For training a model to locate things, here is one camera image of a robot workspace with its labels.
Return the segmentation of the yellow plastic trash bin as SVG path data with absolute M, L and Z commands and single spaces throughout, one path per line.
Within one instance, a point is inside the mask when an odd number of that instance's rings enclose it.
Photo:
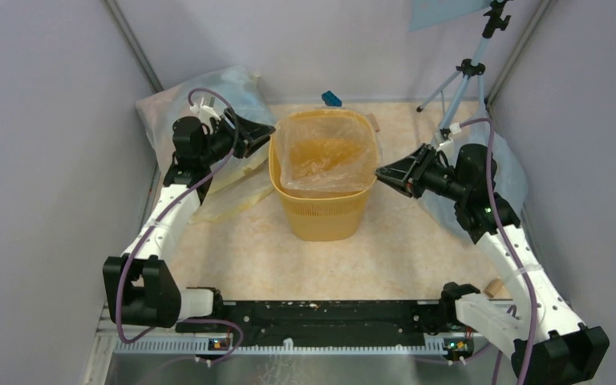
M 273 137 L 269 146 L 269 176 L 279 194 L 295 236 L 303 241 L 337 241 L 351 237 L 359 227 L 374 182 L 365 190 L 328 197 L 298 197 L 279 184 L 279 164 Z

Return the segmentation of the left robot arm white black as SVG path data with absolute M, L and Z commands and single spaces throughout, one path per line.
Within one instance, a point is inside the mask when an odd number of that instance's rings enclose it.
M 230 107 L 173 123 L 175 150 L 156 205 L 136 239 L 103 264 L 114 323 L 169 328 L 182 317 L 183 297 L 166 259 L 205 201 L 215 174 L 232 159 L 255 154 L 274 131 L 274 126 L 245 119 Z

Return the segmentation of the clear plastic trash bag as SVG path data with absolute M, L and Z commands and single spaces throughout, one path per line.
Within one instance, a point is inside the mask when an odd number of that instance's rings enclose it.
M 380 154 L 375 129 L 358 112 L 300 111 L 280 119 L 273 135 L 279 184 L 298 197 L 357 193 L 375 180 Z

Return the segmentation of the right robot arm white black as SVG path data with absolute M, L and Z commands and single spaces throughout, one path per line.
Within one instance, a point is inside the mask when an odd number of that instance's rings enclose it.
M 454 204 L 456 219 L 486 254 L 510 293 L 515 312 L 495 306 L 477 288 L 454 282 L 442 291 L 438 319 L 448 330 L 468 326 L 511 363 L 520 384 L 575 384 L 591 380 L 610 340 L 570 308 L 529 246 L 520 219 L 495 190 L 492 151 L 460 148 L 456 163 L 425 144 L 376 170 L 377 179 L 410 198 L 432 193 Z

